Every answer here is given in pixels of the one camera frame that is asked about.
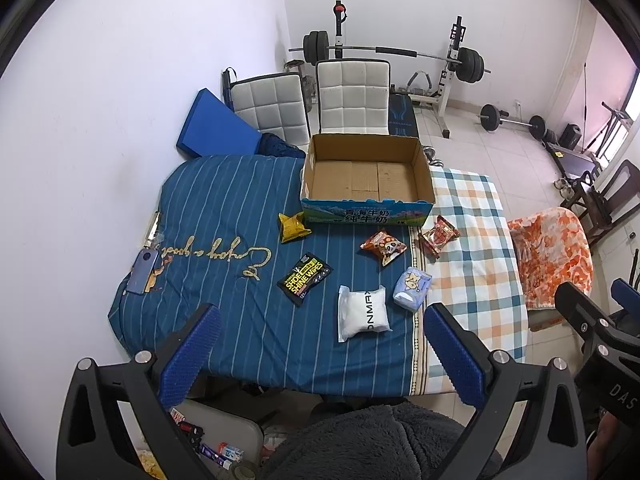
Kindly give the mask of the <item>blue cartoon tissue pack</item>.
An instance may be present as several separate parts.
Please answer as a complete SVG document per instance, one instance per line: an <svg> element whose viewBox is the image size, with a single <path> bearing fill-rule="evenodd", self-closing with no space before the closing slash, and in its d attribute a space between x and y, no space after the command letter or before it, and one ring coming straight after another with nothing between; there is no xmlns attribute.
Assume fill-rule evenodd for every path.
<svg viewBox="0 0 640 480"><path fill-rule="evenodd" d="M431 274L409 266L395 285L394 303L408 311L416 312L424 304L432 279Z"/></svg>

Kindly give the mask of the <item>white wipes pack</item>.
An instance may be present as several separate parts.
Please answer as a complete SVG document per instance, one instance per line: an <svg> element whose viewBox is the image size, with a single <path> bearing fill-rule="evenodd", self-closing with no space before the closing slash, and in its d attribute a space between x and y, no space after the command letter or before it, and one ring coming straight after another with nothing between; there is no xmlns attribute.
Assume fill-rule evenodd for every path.
<svg viewBox="0 0 640 480"><path fill-rule="evenodd" d="M340 344L360 333L389 331L384 286L366 292L340 287L337 296L337 341Z"/></svg>

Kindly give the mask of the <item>orange panda snack bag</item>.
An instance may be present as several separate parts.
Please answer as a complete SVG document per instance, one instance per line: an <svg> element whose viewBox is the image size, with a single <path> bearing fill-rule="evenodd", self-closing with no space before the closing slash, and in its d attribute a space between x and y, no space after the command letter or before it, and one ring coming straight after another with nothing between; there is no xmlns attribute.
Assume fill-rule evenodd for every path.
<svg viewBox="0 0 640 480"><path fill-rule="evenodd" d="M407 250L407 245L386 231L378 231L363 242L360 249L373 252L380 259L381 266L388 266Z"/></svg>

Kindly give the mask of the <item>black shoe shine wipes pack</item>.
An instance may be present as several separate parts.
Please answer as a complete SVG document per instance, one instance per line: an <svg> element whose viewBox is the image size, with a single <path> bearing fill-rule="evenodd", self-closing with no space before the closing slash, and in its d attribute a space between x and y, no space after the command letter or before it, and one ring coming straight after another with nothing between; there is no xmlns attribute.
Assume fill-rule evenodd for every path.
<svg viewBox="0 0 640 480"><path fill-rule="evenodd" d="M277 281L277 285L286 298L299 307L303 304L308 292L324 281L332 271L332 266L324 260L311 252L306 252L288 271L288 274Z"/></svg>

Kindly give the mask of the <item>orange floral blanket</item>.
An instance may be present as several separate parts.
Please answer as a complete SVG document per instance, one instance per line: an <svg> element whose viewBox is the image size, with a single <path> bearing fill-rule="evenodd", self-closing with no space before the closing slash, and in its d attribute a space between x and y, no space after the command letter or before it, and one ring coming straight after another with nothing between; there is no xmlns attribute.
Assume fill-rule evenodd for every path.
<svg viewBox="0 0 640 480"><path fill-rule="evenodd" d="M585 295L594 269L588 240L576 214L552 207L508 221L529 311L554 309L556 289L571 282Z"/></svg>

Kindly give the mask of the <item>plaid bed sheet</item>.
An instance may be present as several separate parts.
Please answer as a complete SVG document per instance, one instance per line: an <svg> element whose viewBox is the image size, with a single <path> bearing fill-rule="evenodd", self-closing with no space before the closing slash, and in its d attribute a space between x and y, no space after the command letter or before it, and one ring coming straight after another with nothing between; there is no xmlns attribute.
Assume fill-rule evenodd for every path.
<svg viewBox="0 0 640 480"><path fill-rule="evenodd" d="M440 302L490 350L525 362L528 322L512 238L498 190L484 174L433 167L435 205L423 226L409 229L411 265L432 277L426 304ZM459 232L440 256L420 234L438 217Z"/></svg>

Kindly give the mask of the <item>dark fuzzy garment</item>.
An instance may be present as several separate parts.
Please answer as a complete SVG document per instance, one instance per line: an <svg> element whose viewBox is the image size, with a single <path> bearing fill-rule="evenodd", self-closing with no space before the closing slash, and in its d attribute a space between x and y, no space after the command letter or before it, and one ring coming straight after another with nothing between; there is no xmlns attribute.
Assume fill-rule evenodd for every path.
<svg viewBox="0 0 640 480"><path fill-rule="evenodd" d="M281 443L257 477L429 479L463 430L410 401L329 412Z"/></svg>

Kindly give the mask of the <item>red snack bag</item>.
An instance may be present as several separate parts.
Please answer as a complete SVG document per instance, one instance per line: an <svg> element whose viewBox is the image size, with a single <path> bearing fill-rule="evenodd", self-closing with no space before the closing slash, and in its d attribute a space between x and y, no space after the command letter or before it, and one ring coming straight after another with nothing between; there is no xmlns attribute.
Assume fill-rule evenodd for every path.
<svg viewBox="0 0 640 480"><path fill-rule="evenodd" d="M419 240L422 247L435 259L442 254L445 246L460 236L458 229L445 217L439 214L434 226L421 231Z"/></svg>

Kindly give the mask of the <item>blue smartphone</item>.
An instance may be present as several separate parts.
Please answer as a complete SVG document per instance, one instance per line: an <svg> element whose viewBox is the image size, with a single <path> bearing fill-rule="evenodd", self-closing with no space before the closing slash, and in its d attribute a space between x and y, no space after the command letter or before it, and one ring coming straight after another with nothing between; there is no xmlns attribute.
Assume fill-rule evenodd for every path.
<svg viewBox="0 0 640 480"><path fill-rule="evenodd" d="M160 253L153 248L143 248L134 260L126 285L126 292L143 295L152 272L156 270Z"/></svg>

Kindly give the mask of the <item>white weight bench rack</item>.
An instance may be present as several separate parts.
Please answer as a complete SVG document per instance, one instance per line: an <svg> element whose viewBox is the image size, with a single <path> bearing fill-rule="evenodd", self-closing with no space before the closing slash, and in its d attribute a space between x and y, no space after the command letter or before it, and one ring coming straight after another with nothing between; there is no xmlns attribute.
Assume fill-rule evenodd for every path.
<svg viewBox="0 0 640 480"><path fill-rule="evenodd" d="M419 93L418 90L411 88L411 82L407 84L408 97L413 104L420 107L429 108L434 116L439 132L443 138L450 138L450 128L446 123L446 108L450 97L452 83L456 78L456 69L454 66L459 61L459 51L464 39L465 26L462 24L462 16L458 15L456 21L451 26L447 55L445 58L445 67L440 72L439 81L435 90L427 90L425 93Z"/></svg>

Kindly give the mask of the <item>black weight bench pad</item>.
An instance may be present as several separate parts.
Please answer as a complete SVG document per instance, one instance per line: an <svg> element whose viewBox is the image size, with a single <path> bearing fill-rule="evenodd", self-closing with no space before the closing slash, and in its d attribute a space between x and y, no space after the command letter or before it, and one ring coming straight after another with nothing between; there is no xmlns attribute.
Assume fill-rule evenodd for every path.
<svg viewBox="0 0 640 480"><path fill-rule="evenodd" d="M419 136L416 113L411 99L402 93L390 94L388 106L388 131L392 136Z"/></svg>

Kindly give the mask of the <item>open cardboard box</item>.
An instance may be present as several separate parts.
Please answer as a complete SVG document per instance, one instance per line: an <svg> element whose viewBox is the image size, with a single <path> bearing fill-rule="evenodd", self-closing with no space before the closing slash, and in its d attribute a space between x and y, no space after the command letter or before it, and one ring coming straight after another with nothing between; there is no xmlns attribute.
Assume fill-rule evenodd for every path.
<svg viewBox="0 0 640 480"><path fill-rule="evenodd" d="M300 204L314 223L423 226L436 204L419 139L318 133L300 172Z"/></svg>

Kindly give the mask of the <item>yellow snack packet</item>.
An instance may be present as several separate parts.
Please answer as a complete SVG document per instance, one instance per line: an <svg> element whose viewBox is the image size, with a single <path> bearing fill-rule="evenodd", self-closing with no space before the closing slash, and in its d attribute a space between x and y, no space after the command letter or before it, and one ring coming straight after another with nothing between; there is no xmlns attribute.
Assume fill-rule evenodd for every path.
<svg viewBox="0 0 640 480"><path fill-rule="evenodd" d="M280 242L282 244L299 240L312 233L311 229L305 226L305 213L299 211L297 214L287 216L286 214L278 214L280 222Z"/></svg>

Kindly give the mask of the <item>dark blue crumpled cloth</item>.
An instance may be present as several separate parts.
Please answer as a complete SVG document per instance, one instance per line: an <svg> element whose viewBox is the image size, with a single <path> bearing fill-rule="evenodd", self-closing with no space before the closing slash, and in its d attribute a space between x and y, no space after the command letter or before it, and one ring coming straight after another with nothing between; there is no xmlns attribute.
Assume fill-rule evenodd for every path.
<svg viewBox="0 0 640 480"><path fill-rule="evenodd" d="M288 144L282 140L280 136L273 133L262 133L257 143L256 155L272 156L272 157L289 157L304 159L306 154L300 148L292 144Z"/></svg>

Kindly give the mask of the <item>left white padded chair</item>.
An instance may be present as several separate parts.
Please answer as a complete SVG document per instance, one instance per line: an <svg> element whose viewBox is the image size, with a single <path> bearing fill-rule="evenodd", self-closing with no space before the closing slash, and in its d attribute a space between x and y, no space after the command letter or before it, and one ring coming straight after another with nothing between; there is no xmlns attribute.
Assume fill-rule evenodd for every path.
<svg viewBox="0 0 640 480"><path fill-rule="evenodd" d="M311 133L299 74L277 73L232 82L230 98L235 114L254 129L307 151Z"/></svg>

